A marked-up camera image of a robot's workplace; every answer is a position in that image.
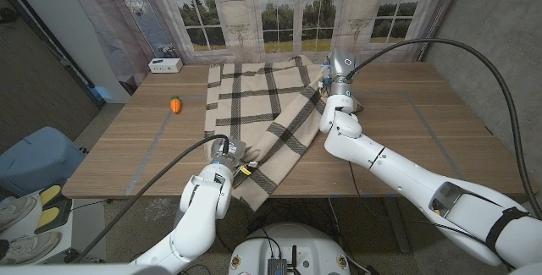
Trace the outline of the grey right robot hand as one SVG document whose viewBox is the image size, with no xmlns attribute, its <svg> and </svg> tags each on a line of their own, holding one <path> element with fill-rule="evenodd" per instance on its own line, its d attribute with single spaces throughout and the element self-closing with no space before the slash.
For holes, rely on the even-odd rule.
<svg viewBox="0 0 542 275">
<path fill-rule="evenodd" d="M 345 50 L 334 48 L 321 64 L 323 89 L 328 96 L 351 95 L 351 80 L 346 76 L 356 67 L 354 55 Z"/>
</svg>

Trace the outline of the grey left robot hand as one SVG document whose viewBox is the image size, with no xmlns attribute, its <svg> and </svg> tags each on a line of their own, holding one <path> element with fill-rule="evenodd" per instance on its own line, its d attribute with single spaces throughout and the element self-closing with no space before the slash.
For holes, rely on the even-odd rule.
<svg viewBox="0 0 542 275">
<path fill-rule="evenodd" d="M 216 139 L 211 148 L 211 163 L 227 167 L 234 176 L 241 173 L 250 176 L 255 171 L 257 162 L 243 161 L 246 143 L 237 139 Z"/>
</svg>

